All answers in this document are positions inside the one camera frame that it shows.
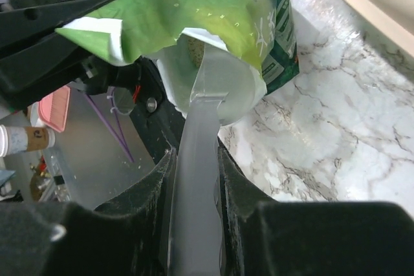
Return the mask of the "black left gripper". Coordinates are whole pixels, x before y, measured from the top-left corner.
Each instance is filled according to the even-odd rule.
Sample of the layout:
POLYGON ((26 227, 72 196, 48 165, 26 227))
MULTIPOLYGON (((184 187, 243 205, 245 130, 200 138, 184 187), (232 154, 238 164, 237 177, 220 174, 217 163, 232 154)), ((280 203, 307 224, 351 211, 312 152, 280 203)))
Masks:
POLYGON ((61 0, 1 12, 1 97, 11 108, 24 109, 72 80, 71 88, 87 95, 139 84, 138 63, 117 67, 87 58, 84 48, 53 33, 113 1, 61 0))

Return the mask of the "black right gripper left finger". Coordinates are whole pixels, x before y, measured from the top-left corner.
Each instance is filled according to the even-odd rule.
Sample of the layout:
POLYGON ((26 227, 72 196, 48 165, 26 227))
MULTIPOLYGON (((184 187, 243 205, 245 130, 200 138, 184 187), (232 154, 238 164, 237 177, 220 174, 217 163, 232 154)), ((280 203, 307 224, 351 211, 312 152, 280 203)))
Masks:
POLYGON ((165 275, 176 150, 90 210, 75 202, 1 204, 2 275, 165 275))

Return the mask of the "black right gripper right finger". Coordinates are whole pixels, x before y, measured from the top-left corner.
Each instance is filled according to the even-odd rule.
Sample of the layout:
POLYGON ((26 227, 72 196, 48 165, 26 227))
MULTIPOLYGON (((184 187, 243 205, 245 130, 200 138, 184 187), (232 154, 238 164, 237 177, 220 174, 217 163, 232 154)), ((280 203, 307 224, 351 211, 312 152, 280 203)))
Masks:
POLYGON ((412 275, 413 219, 389 202, 278 202, 218 148, 223 275, 412 275))

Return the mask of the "clear plastic litter scoop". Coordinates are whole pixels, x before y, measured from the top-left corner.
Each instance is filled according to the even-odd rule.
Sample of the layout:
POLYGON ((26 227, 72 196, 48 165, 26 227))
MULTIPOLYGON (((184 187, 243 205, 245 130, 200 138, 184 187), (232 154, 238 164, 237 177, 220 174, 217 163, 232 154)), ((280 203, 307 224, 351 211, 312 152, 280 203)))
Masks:
POLYGON ((220 48, 192 39, 190 56, 198 73, 175 173, 168 275, 220 275, 217 135, 252 108, 265 85, 254 67, 220 48))

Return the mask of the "green cat litter bag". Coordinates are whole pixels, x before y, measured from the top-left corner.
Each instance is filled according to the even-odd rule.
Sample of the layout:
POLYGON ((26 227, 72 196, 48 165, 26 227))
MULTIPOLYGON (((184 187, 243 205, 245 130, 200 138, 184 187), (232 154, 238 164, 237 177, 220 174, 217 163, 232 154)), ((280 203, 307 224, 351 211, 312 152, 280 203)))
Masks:
POLYGON ((58 33, 112 65, 153 59, 179 112, 220 98, 223 125, 299 72, 290 0, 115 0, 58 33))

